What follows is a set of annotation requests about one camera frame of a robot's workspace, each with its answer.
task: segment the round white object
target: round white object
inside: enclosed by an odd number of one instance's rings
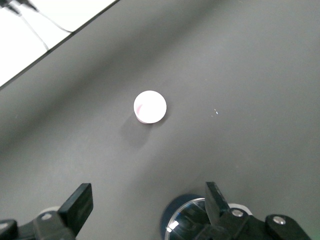
[[[154,124],[165,116],[167,103],[160,93],[144,91],[134,100],[133,110],[141,123]]]

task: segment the white surface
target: white surface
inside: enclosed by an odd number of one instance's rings
[[[69,31],[75,31],[114,0],[33,0],[45,15]],[[23,5],[11,2],[51,49],[69,33]],[[0,9],[0,86],[46,53],[43,43],[23,20],[6,8]]]
[[[166,114],[167,104],[164,97],[156,91],[140,93],[133,104],[137,119],[143,124],[159,122]]]

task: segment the dark blue object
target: dark blue object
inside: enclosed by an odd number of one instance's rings
[[[184,204],[187,202],[194,200],[194,199],[199,199],[203,198],[203,196],[197,195],[197,194],[184,194],[181,196],[178,196],[175,198],[164,210],[163,215],[161,217],[161,222],[160,222],[160,232],[161,232],[161,237],[164,240],[165,235],[166,235],[166,227],[168,226],[168,223],[172,216],[175,214],[175,212]]]

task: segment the black bracket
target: black bracket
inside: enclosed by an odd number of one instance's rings
[[[47,211],[18,227],[0,221],[0,240],[75,240],[94,207],[90,183],[81,184],[58,211]]]
[[[211,224],[193,240],[311,240],[288,216],[272,214],[263,222],[242,209],[229,208],[214,182],[206,183],[205,209]]]

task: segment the screw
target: screw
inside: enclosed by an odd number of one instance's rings
[[[50,213],[46,213],[45,215],[43,215],[41,217],[41,220],[45,221],[45,220],[48,220],[52,217],[52,215]]]
[[[280,224],[280,225],[285,225],[286,224],[286,220],[283,219],[282,217],[280,216],[274,216],[273,217],[273,221],[277,224]]]
[[[0,230],[5,229],[6,227],[8,227],[8,223],[0,223]]]
[[[238,209],[233,209],[232,214],[238,218],[241,218],[244,215],[244,213]]]

